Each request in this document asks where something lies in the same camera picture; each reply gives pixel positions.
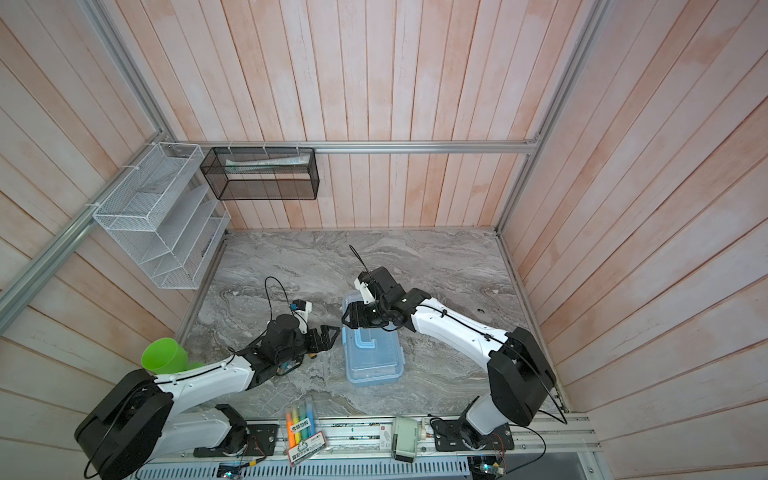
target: black wire basket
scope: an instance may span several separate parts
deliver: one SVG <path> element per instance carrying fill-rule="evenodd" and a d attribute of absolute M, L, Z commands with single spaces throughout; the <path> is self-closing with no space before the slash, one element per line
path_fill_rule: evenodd
<path fill-rule="evenodd" d="M 320 184 L 307 147 L 213 147 L 200 169 L 219 200 L 315 200 Z"/>

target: wire shelf organizer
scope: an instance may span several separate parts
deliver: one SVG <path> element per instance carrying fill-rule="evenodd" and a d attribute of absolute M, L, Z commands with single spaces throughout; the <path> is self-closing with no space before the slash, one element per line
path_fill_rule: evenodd
<path fill-rule="evenodd" d="M 190 186 L 202 161 L 199 145 L 157 144 L 94 214 L 160 288 L 198 288 L 229 224 L 207 185 Z"/>

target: mesh basket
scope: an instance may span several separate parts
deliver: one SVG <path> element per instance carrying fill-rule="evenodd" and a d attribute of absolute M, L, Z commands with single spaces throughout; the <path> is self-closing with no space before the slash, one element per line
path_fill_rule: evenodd
<path fill-rule="evenodd" d="M 230 220 L 190 187 L 202 161 L 198 145 L 155 145 L 94 215 L 160 288 L 198 288 Z"/>
<path fill-rule="evenodd" d="M 202 161 L 199 145 L 155 145 L 96 210 L 94 219 L 106 230 L 157 230 Z"/>
<path fill-rule="evenodd" d="M 306 147 L 214 147 L 200 169 L 219 200 L 315 200 L 315 153 Z"/>
<path fill-rule="evenodd" d="M 216 245 L 219 244 L 229 222 L 229 213 L 225 213 L 223 217 L 208 217 L 181 266 L 153 277 L 152 281 L 155 285 L 160 288 L 174 289 L 200 287 L 208 264 L 214 257 Z"/>

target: wooden wall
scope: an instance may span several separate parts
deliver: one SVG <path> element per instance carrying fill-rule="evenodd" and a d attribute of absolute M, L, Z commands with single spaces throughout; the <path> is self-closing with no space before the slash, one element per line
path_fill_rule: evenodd
<path fill-rule="evenodd" d="M 76 2 L 0 2 L 0 289 L 154 134 Z M 188 295 L 86 239 L 0 339 L 3 475 L 80 478 L 75 427 Z"/>
<path fill-rule="evenodd" d="M 766 477 L 766 25 L 616 2 L 505 231 L 617 478 Z"/>
<path fill-rule="evenodd" d="M 524 140 L 594 0 L 104 0 L 190 141 Z M 496 225 L 516 154 L 320 155 L 317 201 L 240 229 Z"/>

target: gray marble surface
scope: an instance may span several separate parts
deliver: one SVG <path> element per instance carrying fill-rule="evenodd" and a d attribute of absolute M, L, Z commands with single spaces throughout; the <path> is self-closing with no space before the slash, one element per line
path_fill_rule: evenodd
<path fill-rule="evenodd" d="M 348 244 L 368 267 L 385 266 L 409 290 L 418 287 L 445 305 L 491 326 L 526 325 L 495 235 L 486 230 L 295 231 L 234 233 L 227 240 L 185 348 L 191 361 L 229 356 L 264 329 L 269 307 L 264 279 L 273 275 L 290 300 L 313 303 L 310 328 L 341 325 L 340 304 L 362 271 Z M 270 281 L 275 315 L 287 313 L 283 292 Z M 317 415 L 458 415 L 488 392 L 485 372 L 453 348 L 419 333 L 398 331 L 406 367 L 395 383 L 358 387 L 346 379 L 339 338 L 328 352 L 290 374 L 246 392 L 222 396 L 248 419 L 274 418 L 311 395 Z"/>

